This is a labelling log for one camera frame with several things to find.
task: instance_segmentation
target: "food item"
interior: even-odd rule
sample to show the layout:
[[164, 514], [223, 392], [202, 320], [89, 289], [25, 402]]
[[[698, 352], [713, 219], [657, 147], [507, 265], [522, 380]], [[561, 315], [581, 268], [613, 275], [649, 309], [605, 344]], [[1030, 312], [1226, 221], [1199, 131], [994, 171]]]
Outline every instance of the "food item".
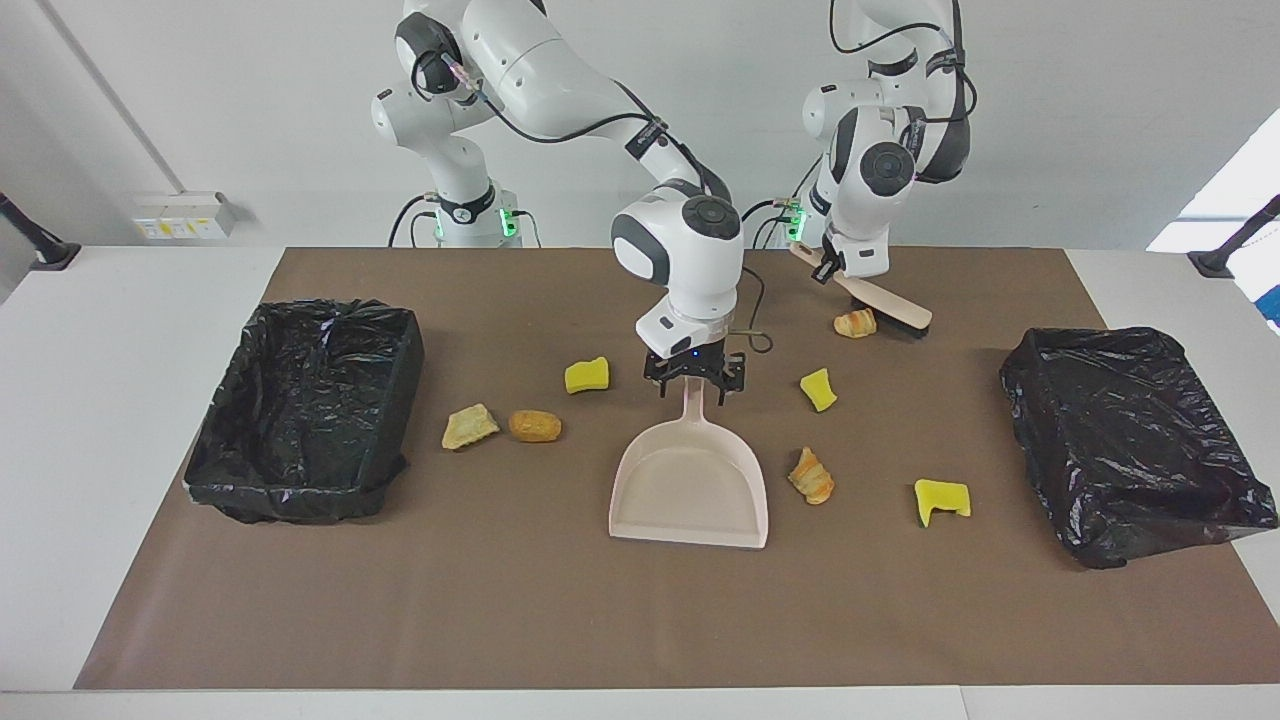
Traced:
[[836, 316], [836, 332], [858, 340], [876, 333], [876, 311], [870, 307]]
[[800, 491], [809, 505], [822, 505], [831, 497], [831, 491], [836, 489], [836, 480], [831, 479], [831, 473], [822, 466], [818, 456], [805, 447], [800, 451], [800, 462], [796, 469], [787, 475], [791, 484]]
[[584, 389], [609, 389], [609, 361], [596, 357], [573, 363], [564, 369], [564, 391], [570, 395]]
[[520, 410], [507, 420], [507, 429], [520, 442], [554, 442], [562, 427], [559, 418], [541, 410]]
[[800, 389], [809, 396], [818, 413], [836, 404], [836, 393], [831, 391], [831, 377], [826, 368], [800, 378]]
[[943, 483], [941, 480], [915, 480], [915, 505], [920, 511], [920, 523], [928, 528], [929, 516], [934, 510], [954, 510], [956, 515], [968, 518], [973, 514], [969, 503], [969, 486]]
[[440, 446], [444, 450], [460, 450], [497, 432], [500, 432], [500, 428], [489, 414], [489, 409], [483, 402], [477, 402], [449, 415], [449, 424], [444, 428], [444, 439]]

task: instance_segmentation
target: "brown mat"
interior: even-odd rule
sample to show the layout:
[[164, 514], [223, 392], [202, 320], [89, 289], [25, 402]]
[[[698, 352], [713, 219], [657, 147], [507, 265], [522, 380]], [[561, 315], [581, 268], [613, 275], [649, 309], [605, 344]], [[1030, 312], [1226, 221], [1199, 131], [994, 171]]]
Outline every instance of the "brown mat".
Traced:
[[[289, 250], [268, 300], [417, 311], [411, 466], [380, 516], [324, 528], [241, 525], [175, 483], [76, 687], [1280, 682], [1280, 628], [1230, 546], [1084, 571], [1053, 538], [996, 370], [1030, 325], [1101, 327], [1062, 252], [896, 250], [883, 284], [937, 313], [923, 342], [840, 338], [835, 287], [783, 252], [749, 265], [777, 350], [712, 419], [764, 469], [759, 552], [608, 537], [622, 450], [680, 410], [631, 329], [659, 291], [608, 251]], [[602, 354], [613, 389], [564, 395], [564, 366]], [[840, 401], [817, 415], [797, 380], [820, 366]], [[564, 436], [440, 450], [477, 401], [552, 410]], [[806, 443], [837, 480], [820, 507], [786, 480]], [[920, 477], [969, 483], [973, 518], [922, 529]]]

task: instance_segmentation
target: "white robotic arm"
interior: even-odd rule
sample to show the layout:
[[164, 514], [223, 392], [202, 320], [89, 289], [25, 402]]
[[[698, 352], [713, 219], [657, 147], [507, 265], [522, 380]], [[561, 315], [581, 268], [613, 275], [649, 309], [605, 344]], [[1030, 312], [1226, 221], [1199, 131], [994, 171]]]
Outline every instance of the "white robotic arm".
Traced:
[[823, 250], [819, 282], [887, 272], [890, 224], [913, 184], [955, 178], [969, 155], [959, 1], [856, 5], [851, 31], [870, 44], [859, 50], [868, 79], [824, 85], [804, 104], [805, 129], [827, 147], [801, 205], [822, 218], [800, 238]]
[[451, 133], [492, 117], [535, 142], [589, 135], [622, 145], [659, 182], [612, 227], [622, 266], [668, 291], [636, 323], [650, 350], [645, 374], [663, 384], [700, 375], [722, 398], [742, 388], [745, 359], [723, 352], [742, 268], [741, 222], [723, 182], [666, 124], [579, 58], [536, 1], [408, 0], [397, 53], [417, 99], [384, 91], [375, 123], [384, 119], [389, 137], [428, 159], [442, 196], [444, 183], [458, 199], [490, 187], [479, 149]]

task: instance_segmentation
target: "black plastic bag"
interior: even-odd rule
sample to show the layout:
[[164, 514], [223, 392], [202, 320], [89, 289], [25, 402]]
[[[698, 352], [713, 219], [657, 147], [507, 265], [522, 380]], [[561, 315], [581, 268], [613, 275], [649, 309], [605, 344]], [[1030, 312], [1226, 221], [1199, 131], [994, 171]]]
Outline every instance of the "black plastic bag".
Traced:
[[1000, 377], [1032, 487], [1082, 565], [1276, 527], [1271, 491], [1160, 331], [1032, 329]]
[[214, 392], [184, 483], [242, 523], [374, 515], [404, 468], [422, 338], [378, 301], [259, 305]]

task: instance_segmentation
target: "yellow foam piece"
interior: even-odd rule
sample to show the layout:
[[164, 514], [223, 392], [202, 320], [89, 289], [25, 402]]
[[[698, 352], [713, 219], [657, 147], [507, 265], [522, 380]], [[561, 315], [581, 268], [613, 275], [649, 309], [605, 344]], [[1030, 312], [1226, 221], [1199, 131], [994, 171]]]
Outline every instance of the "yellow foam piece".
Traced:
[[800, 378], [800, 389], [809, 396], [813, 409], [818, 413], [836, 404], [836, 393], [831, 391], [831, 375], [826, 368]]
[[573, 363], [564, 369], [564, 391], [609, 389], [609, 361], [604, 357]]
[[969, 503], [969, 486], [943, 483], [941, 480], [915, 480], [915, 503], [920, 509], [920, 523], [929, 527], [929, 516], [934, 510], [951, 510], [961, 518], [973, 514]]

